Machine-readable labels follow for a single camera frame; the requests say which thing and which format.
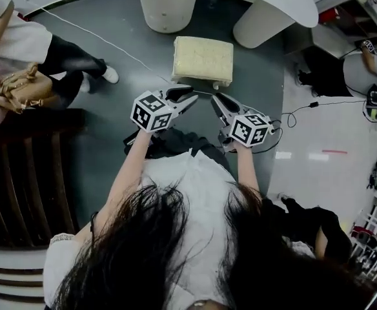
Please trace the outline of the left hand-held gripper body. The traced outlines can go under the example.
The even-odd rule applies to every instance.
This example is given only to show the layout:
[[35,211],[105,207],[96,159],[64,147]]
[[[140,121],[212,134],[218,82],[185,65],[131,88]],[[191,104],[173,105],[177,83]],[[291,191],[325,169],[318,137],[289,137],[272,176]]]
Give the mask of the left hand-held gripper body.
[[141,130],[155,134],[170,127],[176,117],[176,109],[164,97],[165,92],[146,91],[133,102],[130,119]]

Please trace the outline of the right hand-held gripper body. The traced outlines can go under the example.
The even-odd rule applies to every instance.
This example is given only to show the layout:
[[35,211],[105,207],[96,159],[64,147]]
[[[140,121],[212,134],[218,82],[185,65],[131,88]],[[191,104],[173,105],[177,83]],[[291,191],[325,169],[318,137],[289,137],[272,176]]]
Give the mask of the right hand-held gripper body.
[[219,132],[219,142],[225,152],[233,152],[237,141],[246,148],[261,145],[268,135],[275,133],[271,119],[253,109],[241,108],[239,112],[224,112],[220,120],[224,127]]

